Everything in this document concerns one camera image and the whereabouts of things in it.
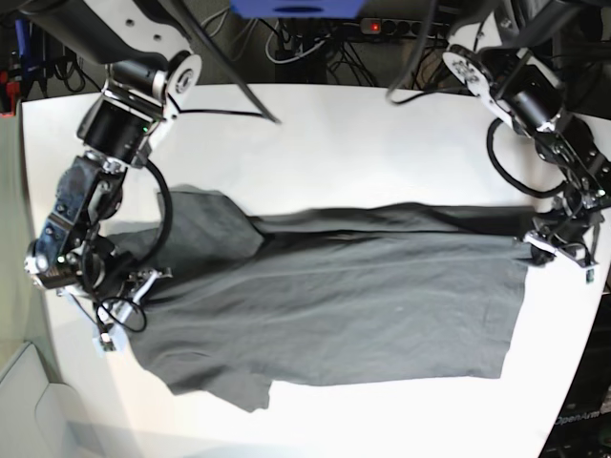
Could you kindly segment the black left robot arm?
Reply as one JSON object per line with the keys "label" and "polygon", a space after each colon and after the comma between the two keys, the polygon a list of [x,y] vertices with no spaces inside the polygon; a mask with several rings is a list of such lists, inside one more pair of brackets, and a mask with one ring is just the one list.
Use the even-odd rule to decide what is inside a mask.
{"label": "black left robot arm", "polygon": [[[452,75],[495,115],[486,139],[493,167],[521,193],[550,198],[550,211],[533,219],[523,239],[534,262],[564,258],[587,270],[594,248],[585,234],[599,227],[610,206],[610,161],[586,122],[569,109],[557,74],[534,53],[588,7],[604,1],[467,1],[447,38],[442,60]],[[549,191],[528,188],[502,168],[494,153],[496,129],[505,124],[532,139],[537,155],[564,181]]]}

